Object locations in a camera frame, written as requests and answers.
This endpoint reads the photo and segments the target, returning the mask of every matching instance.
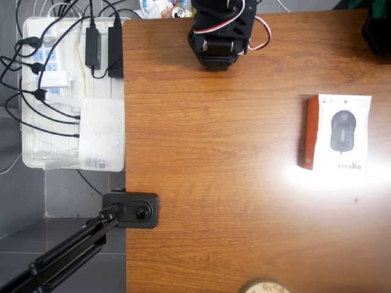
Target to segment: red and white wire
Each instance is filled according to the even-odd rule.
[[[266,42],[256,46],[256,47],[251,46],[251,44],[249,43],[248,48],[251,51],[258,51],[258,50],[263,49],[264,47],[266,47],[270,43],[270,40],[271,40],[271,29],[270,29],[268,23],[265,20],[263,20],[262,18],[260,18],[259,16],[255,16],[255,20],[259,21],[263,25],[263,27],[266,29],[266,32],[268,33],[268,40]]]
[[[238,12],[238,14],[236,14],[230,20],[224,21],[223,23],[218,24],[217,26],[210,27],[209,29],[194,29],[193,32],[195,34],[207,34],[209,32],[214,32],[214,31],[216,31],[218,29],[221,29],[224,26],[227,26],[228,24],[234,22],[239,16],[241,16],[241,14],[244,11],[244,6],[246,6],[246,2],[245,2],[245,0],[242,0],[242,9]]]

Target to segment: power strip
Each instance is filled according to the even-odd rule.
[[[29,34],[29,37],[41,37],[43,31],[55,20],[55,18],[39,18],[30,20],[28,22],[27,31]],[[56,24],[52,26],[45,34],[45,38],[53,38],[56,39],[58,37],[58,31],[56,29]],[[54,44],[54,42],[49,42],[42,44],[42,46],[39,48],[39,50],[31,57],[32,63],[38,62],[38,63],[45,63],[46,59],[49,57],[50,50]],[[59,48],[56,47],[55,50],[52,52],[49,58],[49,62],[46,66],[46,72],[49,71],[62,71],[62,64],[61,64],[61,58],[60,58],[60,52]],[[56,88],[45,88],[42,86],[43,89],[46,89],[50,93],[56,94],[56,95],[63,95],[64,90],[61,87]]]

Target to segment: black computer mouse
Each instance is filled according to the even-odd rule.
[[[331,148],[344,153],[354,147],[356,118],[349,111],[337,112],[331,120]]]

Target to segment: power adapter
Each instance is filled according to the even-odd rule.
[[[123,78],[122,25],[115,19],[114,27],[109,27],[108,75]]]
[[[100,69],[101,35],[91,22],[86,29],[86,65],[94,70]]]

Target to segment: electrical outlet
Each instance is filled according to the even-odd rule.
[[[37,51],[33,56],[34,62],[43,62],[43,51]]]
[[[49,53],[50,53],[50,51],[46,51],[46,58],[48,58],[48,56],[49,56]],[[53,53],[51,53],[51,55],[50,55],[50,61],[55,61],[55,59],[56,59],[56,51],[53,51]]]
[[[47,71],[57,71],[57,63],[48,63],[46,66]]]
[[[59,88],[50,89],[49,92],[53,93],[55,95],[61,95],[61,89],[59,89]]]

